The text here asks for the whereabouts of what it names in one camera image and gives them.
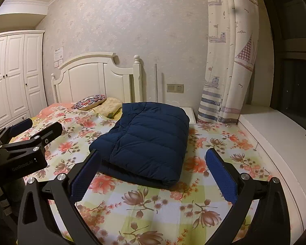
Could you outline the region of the navy blue puffer jacket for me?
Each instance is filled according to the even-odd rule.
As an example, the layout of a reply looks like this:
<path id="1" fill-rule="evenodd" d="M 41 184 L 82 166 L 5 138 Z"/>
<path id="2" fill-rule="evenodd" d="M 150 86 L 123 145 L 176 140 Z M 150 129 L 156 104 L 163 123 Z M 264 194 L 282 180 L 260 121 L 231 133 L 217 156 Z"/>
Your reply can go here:
<path id="1" fill-rule="evenodd" d="M 89 146 L 101 158 L 98 171 L 124 182 L 158 189 L 178 183 L 187 150 L 189 118 L 179 107 L 127 103 L 114 127 Z"/>

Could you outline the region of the white wardrobe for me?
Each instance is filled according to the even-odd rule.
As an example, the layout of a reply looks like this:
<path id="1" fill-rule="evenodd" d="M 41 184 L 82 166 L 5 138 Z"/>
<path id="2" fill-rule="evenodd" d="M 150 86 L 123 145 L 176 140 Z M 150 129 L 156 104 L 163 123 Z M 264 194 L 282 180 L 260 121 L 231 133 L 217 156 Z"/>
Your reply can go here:
<path id="1" fill-rule="evenodd" d="M 47 107 L 42 30 L 0 33 L 0 129 Z"/>

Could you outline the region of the patterned round cushion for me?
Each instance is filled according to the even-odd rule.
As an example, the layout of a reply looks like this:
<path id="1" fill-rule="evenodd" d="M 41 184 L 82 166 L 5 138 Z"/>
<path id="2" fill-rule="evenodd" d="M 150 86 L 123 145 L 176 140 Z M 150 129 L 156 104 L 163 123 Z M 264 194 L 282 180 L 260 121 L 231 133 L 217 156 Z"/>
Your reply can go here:
<path id="1" fill-rule="evenodd" d="M 88 96 L 78 102 L 76 102 L 71 109 L 80 109 L 82 111 L 90 110 L 100 104 L 102 104 L 106 100 L 105 95 L 93 95 Z"/>

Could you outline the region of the white window sill cabinet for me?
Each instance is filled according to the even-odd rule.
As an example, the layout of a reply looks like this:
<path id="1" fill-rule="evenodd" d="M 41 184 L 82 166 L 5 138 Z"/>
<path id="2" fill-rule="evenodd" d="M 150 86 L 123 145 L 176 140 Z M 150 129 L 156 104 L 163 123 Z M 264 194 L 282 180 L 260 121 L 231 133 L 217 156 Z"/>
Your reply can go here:
<path id="1" fill-rule="evenodd" d="M 290 214 L 291 243 L 306 231 L 306 130 L 281 112 L 245 105 L 238 126 L 272 176 L 280 179 Z"/>

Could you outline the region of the cream floral pillow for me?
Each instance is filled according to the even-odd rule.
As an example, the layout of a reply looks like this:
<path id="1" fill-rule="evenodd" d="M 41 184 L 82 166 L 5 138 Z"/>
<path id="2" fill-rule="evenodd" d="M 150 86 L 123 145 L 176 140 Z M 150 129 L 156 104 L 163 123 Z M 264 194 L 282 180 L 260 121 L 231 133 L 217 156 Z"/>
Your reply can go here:
<path id="1" fill-rule="evenodd" d="M 112 119 L 116 112 L 122 108 L 123 103 L 117 98 L 108 97 L 102 104 L 90 109 L 91 112 Z"/>

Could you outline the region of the yellow pillow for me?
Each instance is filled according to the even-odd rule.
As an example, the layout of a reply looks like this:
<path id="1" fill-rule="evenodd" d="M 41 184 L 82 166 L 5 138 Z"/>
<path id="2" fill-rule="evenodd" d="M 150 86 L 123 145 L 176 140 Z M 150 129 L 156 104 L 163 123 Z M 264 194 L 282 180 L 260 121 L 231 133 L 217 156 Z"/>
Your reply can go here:
<path id="1" fill-rule="evenodd" d="M 120 120 L 120 118 L 121 118 L 121 116 L 122 116 L 122 113 L 123 113 L 123 110 L 122 110 L 122 108 L 120 108 L 117 112 L 116 112 L 116 114 L 113 116 L 113 120 L 114 121 L 118 121 L 118 120 Z"/>

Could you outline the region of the white wooden headboard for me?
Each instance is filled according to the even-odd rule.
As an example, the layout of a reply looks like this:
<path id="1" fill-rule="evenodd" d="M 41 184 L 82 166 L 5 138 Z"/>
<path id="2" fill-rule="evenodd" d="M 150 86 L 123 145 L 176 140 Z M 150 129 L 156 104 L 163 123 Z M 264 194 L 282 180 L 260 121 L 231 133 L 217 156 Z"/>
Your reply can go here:
<path id="1" fill-rule="evenodd" d="M 92 95 L 117 98 L 123 103 L 142 102 L 142 65 L 134 55 L 130 68 L 115 64 L 114 52 L 81 54 L 60 67 L 60 77 L 51 75 L 55 103 L 77 102 Z"/>

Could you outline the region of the white nightstand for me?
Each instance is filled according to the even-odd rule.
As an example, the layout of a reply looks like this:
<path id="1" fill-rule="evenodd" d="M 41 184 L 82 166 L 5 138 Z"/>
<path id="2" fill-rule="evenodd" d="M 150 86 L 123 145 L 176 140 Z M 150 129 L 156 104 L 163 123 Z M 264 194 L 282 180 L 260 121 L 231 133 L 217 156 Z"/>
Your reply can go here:
<path id="1" fill-rule="evenodd" d="M 197 121 L 193 109 L 191 107 L 182 107 L 182 109 L 185 111 L 186 115 L 188 116 L 190 124 L 196 124 Z"/>

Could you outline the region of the white floor lamp pole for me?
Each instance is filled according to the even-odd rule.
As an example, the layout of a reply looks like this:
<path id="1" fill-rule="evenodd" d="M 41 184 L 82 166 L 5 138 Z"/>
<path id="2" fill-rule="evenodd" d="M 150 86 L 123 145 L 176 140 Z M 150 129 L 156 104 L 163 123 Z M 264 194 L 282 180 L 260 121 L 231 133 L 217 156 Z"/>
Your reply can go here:
<path id="1" fill-rule="evenodd" d="M 159 101 L 159 90 L 158 90 L 158 76 L 157 76 L 157 64 L 154 63 L 154 82 L 155 82 L 155 102 Z"/>

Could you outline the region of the nautical striped curtain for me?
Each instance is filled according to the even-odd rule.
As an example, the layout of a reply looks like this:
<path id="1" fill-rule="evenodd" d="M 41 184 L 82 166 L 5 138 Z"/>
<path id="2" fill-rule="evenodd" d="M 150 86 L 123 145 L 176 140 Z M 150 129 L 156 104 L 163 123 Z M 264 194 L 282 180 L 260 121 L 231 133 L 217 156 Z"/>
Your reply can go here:
<path id="1" fill-rule="evenodd" d="M 207 5 L 207 63 L 197 118 L 237 123 L 258 49 L 258 0 L 208 0 Z"/>

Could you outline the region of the paper notices on wall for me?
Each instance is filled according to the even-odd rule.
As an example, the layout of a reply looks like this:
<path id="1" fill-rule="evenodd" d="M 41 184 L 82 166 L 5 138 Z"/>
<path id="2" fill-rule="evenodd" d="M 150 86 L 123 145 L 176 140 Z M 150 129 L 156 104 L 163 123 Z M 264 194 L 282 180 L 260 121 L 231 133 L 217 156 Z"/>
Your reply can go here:
<path id="1" fill-rule="evenodd" d="M 63 64 L 63 47 L 57 48 L 53 52 L 53 67 L 58 68 Z"/>

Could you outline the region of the wall socket panel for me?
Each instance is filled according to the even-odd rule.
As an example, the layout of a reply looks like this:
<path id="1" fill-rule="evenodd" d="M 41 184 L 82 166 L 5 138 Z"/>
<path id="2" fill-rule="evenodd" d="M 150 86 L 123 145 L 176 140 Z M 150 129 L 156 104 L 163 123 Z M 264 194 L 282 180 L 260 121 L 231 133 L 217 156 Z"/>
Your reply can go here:
<path id="1" fill-rule="evenodd" d="M 184 84 L 167 84 L 166 90 L 168 93 L 182 94 L 184 92 Z"/>

